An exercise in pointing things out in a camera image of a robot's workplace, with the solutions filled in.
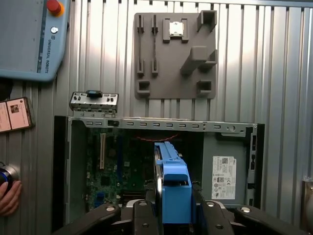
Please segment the finger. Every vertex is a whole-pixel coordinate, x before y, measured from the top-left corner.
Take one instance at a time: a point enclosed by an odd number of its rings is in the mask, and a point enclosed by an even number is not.
[[[8,182],[5,182],[0,186],[0,200],[4,196],[5,191],[8,188],[8,184],[9,184]]]
[[[4,208],[0,209],[0,214],[5,214],[9,212],[15,206],[16,202],[18,202],[20,198],[21,190],[22,190],[22,185],[19,186],[19,189],[16,191],[14,197],[9,202],[9,204],[6,205]]]
[[[8,215],[13,214],[16,211],[16,209],[19,207],[19,204],[20,204],[19,201],[17,201],[15,205],[13,206],[13,208],[7,213],[3,214],[3,216],[8,216]]]
[[[21,185],[20,181],[17,181],[13,184],[8,193],[0,200],[0,208],[4,208],[9,204],[9,202],[12,200],[17,190],[19,189],[20,185]]]

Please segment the blue connector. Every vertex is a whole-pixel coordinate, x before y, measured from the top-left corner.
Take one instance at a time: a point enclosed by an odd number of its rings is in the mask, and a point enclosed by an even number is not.
[[[97,193],[96,200],[94,201],[94,208],[97,208],[101,206],[102,204],[104,204],[104,197],[105,197],[104,192]]]
[[[156,164],[163,169],[163,224],[192,223],[192,185],[187,164],[169,142],[155,143],[155,151],[161,156]]]

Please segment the corrugated metal wall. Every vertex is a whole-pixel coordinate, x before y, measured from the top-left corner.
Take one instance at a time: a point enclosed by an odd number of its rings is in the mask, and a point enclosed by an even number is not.
[[[19,169],[23,183],[19,211],[0,219],[0,234],[49,234],[53,115],[71,115],[72,92],[87,89],[119,93],[119,116],[265,123],[263,208],[298,224],[301,180],[313,175],[313,4],[210,2],[71,3],[66,54],[58,79],[53,84],[16,82],[11,95],[31,98],[37,125],[0,135],[0,161]],[[215,99],[136,100],[134,14],[204,9],[218,12]]]

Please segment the smartphone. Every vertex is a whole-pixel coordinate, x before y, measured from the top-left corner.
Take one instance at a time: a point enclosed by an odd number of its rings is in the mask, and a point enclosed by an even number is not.
[[[33,111],[27,97],[0,102],[0,133],[34,126]]]

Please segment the red wire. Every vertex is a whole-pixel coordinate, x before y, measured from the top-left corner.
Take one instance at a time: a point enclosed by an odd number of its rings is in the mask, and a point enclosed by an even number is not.
[[[176,136],[178,136],[178,134],[173,135],[173,136],[171,136],[171,137],[168,137],[168,138],[166,138],[166,139],[162,139],[162,140],[149,140],[149,139],[145,139],[145,138],[142,138],[142,137],[139,137],[139,136],[137,136],[136,138],[139,139],[139,140],[141,140],[141,141],[162,142],[162,141],[169,141],[169,140],[175,138]]]

